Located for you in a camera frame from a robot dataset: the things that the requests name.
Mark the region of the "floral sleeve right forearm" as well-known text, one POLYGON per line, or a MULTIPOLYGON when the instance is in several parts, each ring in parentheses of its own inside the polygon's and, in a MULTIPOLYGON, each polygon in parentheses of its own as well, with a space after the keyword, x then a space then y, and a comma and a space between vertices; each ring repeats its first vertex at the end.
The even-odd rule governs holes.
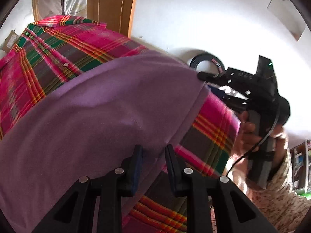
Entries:
POLYGON ((297 195, 292 185, 292 163, 289 150, 266 189, 255 190, 246 183, 246 160, 233 168, 233 182, 247 187, 248 198, 274 225, 278 232, 294 232, 310 209, 310 200, 297 195))

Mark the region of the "person right hand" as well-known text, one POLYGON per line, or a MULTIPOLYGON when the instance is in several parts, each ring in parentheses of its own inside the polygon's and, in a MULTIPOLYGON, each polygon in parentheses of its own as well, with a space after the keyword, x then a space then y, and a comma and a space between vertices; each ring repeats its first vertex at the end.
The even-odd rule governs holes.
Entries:
MULTIPOLYGON (((240 128, 233 145, 232 154, 230 155, 234 161, 243 156, 261 140, 261 137, 255 135, 256 125, 248 121, 247 111, 237 114, 237 117, 240 120, 240 128)), ((276 143, 276 147, 268 180, 272 180, 273 176, 281 167, 286 157, 286 149, 288 148, 288 135, 280 124, 275 126, 270 137, 276 143)))

